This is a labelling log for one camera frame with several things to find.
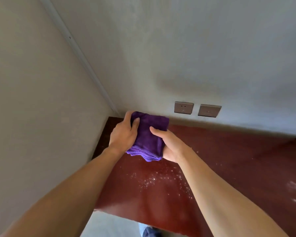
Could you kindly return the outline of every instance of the table top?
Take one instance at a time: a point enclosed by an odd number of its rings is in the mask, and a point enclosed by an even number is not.
[[[109,118],[94,157],[121,118]],[[241,132],[170,125],[225,181],[296,236],[296,141]],[[190,237],[212,236],[180,169],[167,160],[124,154],[95,209]]]

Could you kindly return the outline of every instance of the switch plate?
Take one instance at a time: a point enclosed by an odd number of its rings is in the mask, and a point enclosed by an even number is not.
[[[216,117],[221,109],[220,105],[206,105],[201,104],[198,115],[206,117]]]
[[[193,106],[194,106],[194,103],[176,101],[174,103],[174,112],[191,115]]]

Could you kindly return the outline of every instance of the finger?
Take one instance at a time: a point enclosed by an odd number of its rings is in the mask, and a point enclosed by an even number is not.
[[[124,123],[127,123],[127,124],[129,123],[129,125],[130,125],[130,118],[132,117],[133,112],[134,111],[127,111],[126,112],[124,120],[123,120]]]
[[[131,129],[132,132],[137,133],[139,122],[140,122],[139,117],[134,120],[132,129]]]
[[[154,127],[150,127],[150,132],[158,137],[164,138],[166,136],[166,131],[157,130]]]

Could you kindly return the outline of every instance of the microfiber cloth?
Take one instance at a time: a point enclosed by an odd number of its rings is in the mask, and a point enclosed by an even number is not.
[[[126,152],[131,156],[141,155],[148,162],[161,160],[165,143],[162,138],[152,134],[149,127],[152,126],[158,130],[167,131],[169,118],[135,111],[132,113],[131,125],[138,117],[140,118],[140,122],[137,130],[137,138],[134,145]]]

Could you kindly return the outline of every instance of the forearm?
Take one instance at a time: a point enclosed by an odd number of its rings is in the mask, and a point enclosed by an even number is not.
[[[212,171],[192,149],[186,147],[178,164],[215,237],[287,237],[264,211]]]
[[[107,177],[122,154],[106,148],[35,203],[3,236],[80,236]]]

